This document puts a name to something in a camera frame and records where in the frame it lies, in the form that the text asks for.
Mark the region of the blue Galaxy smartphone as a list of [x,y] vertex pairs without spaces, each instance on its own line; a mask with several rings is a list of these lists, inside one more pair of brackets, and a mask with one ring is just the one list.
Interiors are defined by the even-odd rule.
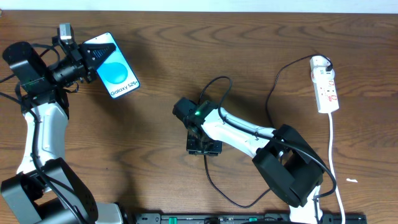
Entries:
[[85,44],[110,43],[115,45],[116,50],[97,69],[97,72],[110,97],[116,99],[137,90],[141,84],[110,32],[85,41]]

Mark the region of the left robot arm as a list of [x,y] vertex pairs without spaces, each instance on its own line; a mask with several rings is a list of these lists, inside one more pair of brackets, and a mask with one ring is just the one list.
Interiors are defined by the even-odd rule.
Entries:
[[3,199],[20,223],[131,223],[119,203],[97,202],[65,162],[70,87],[94,81],[117,43],[95,37],[78,44],[58,35],[43,50],[65,57],[47,65],[28,42],[2,55],[19,80],[13,100],[27,122],[24,157],[16,175],[1,183]]

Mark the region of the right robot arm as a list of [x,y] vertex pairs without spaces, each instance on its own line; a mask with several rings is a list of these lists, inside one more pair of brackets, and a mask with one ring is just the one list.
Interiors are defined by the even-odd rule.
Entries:
[[284,124],[279,129],[257,126],[228,113],[214,102],[201,105],[181,98],[172,113],[188,131],[187,151],[217,156],[228,144],[248,155],[270,190],[290,207],[290,219],[319,223],[322,211],[315,196],[325,164],[301,135]]

